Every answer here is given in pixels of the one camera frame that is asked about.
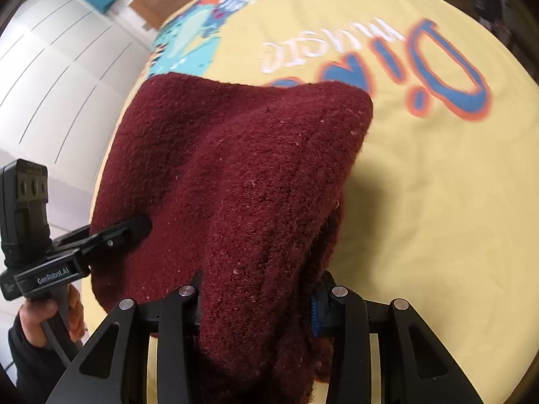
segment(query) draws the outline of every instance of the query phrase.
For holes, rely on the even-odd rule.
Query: hand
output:
[[[72,284],[69,285],[69,313],[67,322],[72,341],[79,341],[84,335],[84,307],[80,302],[80,293]],[[50,319],[58,311],[58,304],[53,299],[30,302],[26,299],[19,310],[24,336],[30,345],[43,348],[47,337],[41,328],[41,322]]]

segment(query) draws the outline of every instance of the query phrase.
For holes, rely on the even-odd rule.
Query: black sleeve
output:
[[[28,343],[19,315],[7,339],[17,366],[17,389],[27,404],[44,404],[65,371],[60,357],[53,350],[36,348]]]

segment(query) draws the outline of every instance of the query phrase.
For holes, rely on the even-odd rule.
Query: silver bolt head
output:
[[[346,287],[343,287],[341,285],[336,285],[331,289],[331,292],[337,297],[342,298],[348,294],[348,290]]]
[[[393,305],[397,310],[407,310],[410,304],[405,299],[395,299]]]
[[[120,301],[120,310],[129,310],[133,305],[135,305],[133,299],[122,299]]]
[[[195,288],[192,285],[184,285],[178,290],[180,296],[191,296],[194,292]]]

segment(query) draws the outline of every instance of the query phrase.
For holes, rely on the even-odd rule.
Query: black handle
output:
[[[329,303],[342,315],[337,328],[326,404],[370,404],[369,319],[363,298],[342,286],[329,292]]]
[[[68,287],[60,287],[51,291],[51,297],[58,304],[58,312],[47,321],[41,324],[45,336],[47,336],[47,346],[53,349],[60,357],[63,365],[68,367],[71,361],[79,353],[83,343],[73,342],[69,336],[67,314],[69,313]]]

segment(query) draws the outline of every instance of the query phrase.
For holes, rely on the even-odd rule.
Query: white wall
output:
[[[28,0],[0,36],[0,147],[92,192],[149,50],[83,0]]]

